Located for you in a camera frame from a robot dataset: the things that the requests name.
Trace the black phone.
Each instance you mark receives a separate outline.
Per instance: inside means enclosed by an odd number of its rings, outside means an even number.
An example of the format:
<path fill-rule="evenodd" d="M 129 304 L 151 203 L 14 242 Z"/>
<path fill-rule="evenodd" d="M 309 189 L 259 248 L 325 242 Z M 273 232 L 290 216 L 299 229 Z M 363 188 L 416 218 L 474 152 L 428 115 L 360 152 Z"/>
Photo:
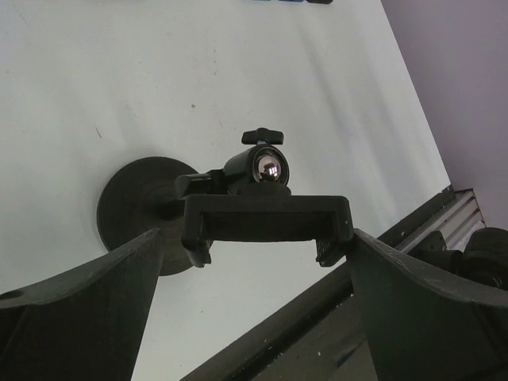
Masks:
<path fill-rule="evenodd" d="M 328 5 L 333 2 L 333 0 L 306 0 L 306 1 L 311 4 L 321 4 L 321 5 Z"/>

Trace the black round-base phone stand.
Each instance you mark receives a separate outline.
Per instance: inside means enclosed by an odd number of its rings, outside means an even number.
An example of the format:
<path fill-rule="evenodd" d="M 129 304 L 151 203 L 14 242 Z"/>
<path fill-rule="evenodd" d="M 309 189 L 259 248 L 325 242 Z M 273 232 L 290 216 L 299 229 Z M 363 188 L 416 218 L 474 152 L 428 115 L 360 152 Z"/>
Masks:
<path fill-rule="evenodd" d="M 104 246 L 114 250 L 159 229 L 163 276 L 210 264 L 217 241 L 313 241 L 317 262 L 333 266 L 354 236 L 348 199 L 293 194 L 280 131 L 247 131 L 241 141 L 243 152 L 204 173 L 162 156 L 122 167 L 98 200 L 98 234 Z"/>

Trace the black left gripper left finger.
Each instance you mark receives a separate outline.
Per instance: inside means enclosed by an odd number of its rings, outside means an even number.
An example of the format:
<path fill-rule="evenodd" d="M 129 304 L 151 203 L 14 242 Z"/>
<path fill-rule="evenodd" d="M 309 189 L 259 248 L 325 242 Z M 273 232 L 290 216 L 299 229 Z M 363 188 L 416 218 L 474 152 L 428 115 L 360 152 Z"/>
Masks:
<path fill-rule="evenodd" d="M 129 380 L 163 262 L 153 229 L 1 296 L 3 380 Z"/>

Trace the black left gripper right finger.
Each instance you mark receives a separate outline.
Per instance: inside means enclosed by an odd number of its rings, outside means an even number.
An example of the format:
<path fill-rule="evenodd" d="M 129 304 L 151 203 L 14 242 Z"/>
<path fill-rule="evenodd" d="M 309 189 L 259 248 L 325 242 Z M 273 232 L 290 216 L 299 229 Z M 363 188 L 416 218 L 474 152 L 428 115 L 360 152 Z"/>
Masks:
<path fill-rule="evenodd" d="M 506 230 L 475 231 L 444 264 L 357 230 L 348 266 L 379 379 L 506 379 Z"/>

